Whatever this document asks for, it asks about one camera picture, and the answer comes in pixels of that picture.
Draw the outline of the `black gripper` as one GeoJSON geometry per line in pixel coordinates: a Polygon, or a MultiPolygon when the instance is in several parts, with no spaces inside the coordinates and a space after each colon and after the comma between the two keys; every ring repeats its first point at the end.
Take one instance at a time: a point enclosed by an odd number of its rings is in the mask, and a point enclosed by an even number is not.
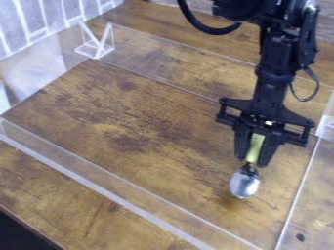
{"type": "Polygon", "coordinates": [[[288,88],[296,74],[279,75],[258,67],[256,76],[253,98],[222,98],[217,121],[236,131],[236,155],[241,160],[248,156],[252,135],[258,133],[265,137],[258,156],[258,165],[265,167],[280,145],[307,145],[315,122],[285,107],[288,88]]]}

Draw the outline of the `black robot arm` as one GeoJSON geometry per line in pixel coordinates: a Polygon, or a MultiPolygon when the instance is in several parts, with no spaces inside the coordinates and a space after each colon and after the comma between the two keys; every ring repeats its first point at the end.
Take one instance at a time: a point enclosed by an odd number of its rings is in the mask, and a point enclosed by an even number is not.
{"type": "Polygon", "coordinates": [[[220,100],[221,107],[234,108],[238,116],[221,111],[217,121],[236,131],[236,154],[246,159],[252,138],[264,137],[256,164],[266,166],[280,145],[305,146],[315,122],[285,107],[287,94],[300,70],[309,72],[319,52],[316,28],[320,7],[308,0],[283,0],[283,5],[253,18],[260,26],[261,60],[256,67],[257,83],[249,100],[220,100]]]}

